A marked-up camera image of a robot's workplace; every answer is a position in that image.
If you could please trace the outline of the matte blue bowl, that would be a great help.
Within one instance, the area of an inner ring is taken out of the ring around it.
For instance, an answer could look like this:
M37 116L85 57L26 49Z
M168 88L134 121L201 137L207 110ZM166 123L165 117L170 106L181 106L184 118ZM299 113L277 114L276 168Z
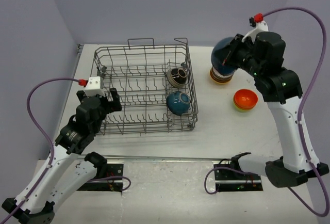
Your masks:
M226 47L231 41L233 40L233 37L226 37L222 40L220 40L213 48L211 52L211 64L212 67L214 67L217 71L219 72L227 72L229 73L230 71L235 70L235 67L232 66L223 66L222 65L222 60L224 58L222 49Z

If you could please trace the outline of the orange bowl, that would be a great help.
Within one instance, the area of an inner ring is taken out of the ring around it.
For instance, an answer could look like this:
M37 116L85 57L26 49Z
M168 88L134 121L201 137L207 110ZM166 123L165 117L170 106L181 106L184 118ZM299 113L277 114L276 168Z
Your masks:
M249 107L241 106L241 105L239 105L236 101L233 101L233 104L234 104L234 106L236 105L236 106L239 106L240 108L250 109L250 108L254 108L254 107L256 106L257 103L255 103L255 105L251 105L251 106L249 106Z
M240 89L234 94L233 101L236 101L241 106L249 107L258 103L258 96L252 90Z

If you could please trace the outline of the lime green bowl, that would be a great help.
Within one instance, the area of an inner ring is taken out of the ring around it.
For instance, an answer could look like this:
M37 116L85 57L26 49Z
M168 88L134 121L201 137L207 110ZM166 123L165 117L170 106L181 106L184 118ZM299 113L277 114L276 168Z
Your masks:
M253 110L253 108L250 108L250 109L244 109L244 108L240 108L239 106L234 106L234 108L239 111L239 112L242 112L242 113L249 113Z

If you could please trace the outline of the glossy teal blue bowl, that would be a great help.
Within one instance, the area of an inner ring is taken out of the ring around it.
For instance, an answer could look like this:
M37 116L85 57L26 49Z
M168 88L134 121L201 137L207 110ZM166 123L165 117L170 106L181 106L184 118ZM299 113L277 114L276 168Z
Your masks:
M186 114L190 107L189 96L181 91L172 92L167 96L167 107L175 115Z

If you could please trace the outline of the yellow bowl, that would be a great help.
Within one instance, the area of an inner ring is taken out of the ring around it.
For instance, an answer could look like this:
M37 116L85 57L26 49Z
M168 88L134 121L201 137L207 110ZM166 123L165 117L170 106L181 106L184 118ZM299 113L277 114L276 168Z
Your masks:
M214 83L217 84L217 85L228 85L230 81L231 81L231 80L229 80L229 81L224 81L224 82L219 82L219 81L215 81L214 79L212 79L212 82L214 82Z

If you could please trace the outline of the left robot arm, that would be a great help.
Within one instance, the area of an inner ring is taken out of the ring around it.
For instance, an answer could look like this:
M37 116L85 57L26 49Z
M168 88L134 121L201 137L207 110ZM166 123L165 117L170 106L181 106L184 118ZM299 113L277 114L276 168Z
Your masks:
M55 212L66 199L87 182L103 179L107 160L96 152L87 154L64 184L58 185L66 170L101 130L107 115L122 110L115 88L110 89L112 101L102 91L93 95L78 91L80 104L51 145L48 160L26 188L14 198L7 198L2 208L19 223L51 223Z

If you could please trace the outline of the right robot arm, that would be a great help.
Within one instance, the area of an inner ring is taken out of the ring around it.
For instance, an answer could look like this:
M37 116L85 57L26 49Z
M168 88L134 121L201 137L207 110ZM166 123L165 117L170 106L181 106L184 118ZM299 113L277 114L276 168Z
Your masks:
M274 32L262 31L256 38L237 34L216 55L224 66L251 75L274 118L283 151L279 159L242 153L233 157L230 173L241 179L248 173L266 176L277 188L296 187L310 178L329 173L313 150L304 116L299 109L303 92L298 75L282 66L286 44Z

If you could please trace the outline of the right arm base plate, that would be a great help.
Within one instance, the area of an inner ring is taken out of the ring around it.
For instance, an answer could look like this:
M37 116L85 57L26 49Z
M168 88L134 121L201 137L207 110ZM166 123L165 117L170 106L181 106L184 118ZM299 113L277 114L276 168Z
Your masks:
M239 174L231 170L215 170L217 192L263 191L261 177L252 174Z

